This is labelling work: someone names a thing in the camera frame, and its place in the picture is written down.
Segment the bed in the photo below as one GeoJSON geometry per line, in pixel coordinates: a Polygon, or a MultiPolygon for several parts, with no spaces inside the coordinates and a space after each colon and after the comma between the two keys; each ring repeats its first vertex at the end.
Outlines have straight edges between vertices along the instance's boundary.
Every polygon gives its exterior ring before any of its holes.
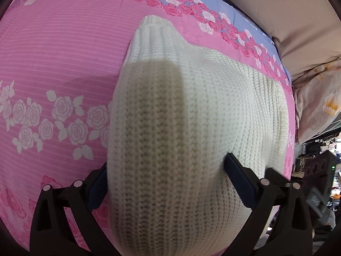
{"type": "MultiPolygon", "coordinates": [[[[291,77],[271,38],[233,6],[223,0],[13,0],[0,23],[0,217],[25,249],[41,188],[69,186],[106,161],[120,67],[133,32],[150,14],[171,21],[190,44],[215,49],[281,85],[289,113],[283,173],[290,177],[291,77]]],[[[110,238],[108,202],[93,215],[110,238]]]]}

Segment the beige pillowcase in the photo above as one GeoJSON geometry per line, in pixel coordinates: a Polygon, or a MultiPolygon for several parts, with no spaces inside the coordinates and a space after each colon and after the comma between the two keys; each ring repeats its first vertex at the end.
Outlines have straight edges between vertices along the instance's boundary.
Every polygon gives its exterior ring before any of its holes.
{"type": "Polygon", "coordinates": [[[328,0],[230,0],[273,40],[293,79],[341,55],[341,21],[328,0]]]}

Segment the knit fabric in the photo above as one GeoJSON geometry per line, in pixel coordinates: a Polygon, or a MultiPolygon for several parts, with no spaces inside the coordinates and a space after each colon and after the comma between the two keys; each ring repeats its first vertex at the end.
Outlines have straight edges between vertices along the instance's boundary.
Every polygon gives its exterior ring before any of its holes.
{"type": "Polygon", "coordinates": [[[208,256],[247,220],[223,170],[232,152],[258,177],[283,172],[280,84],[145,17],[114,92],[108,149],[111,230],[122,255],[208,256]]]}

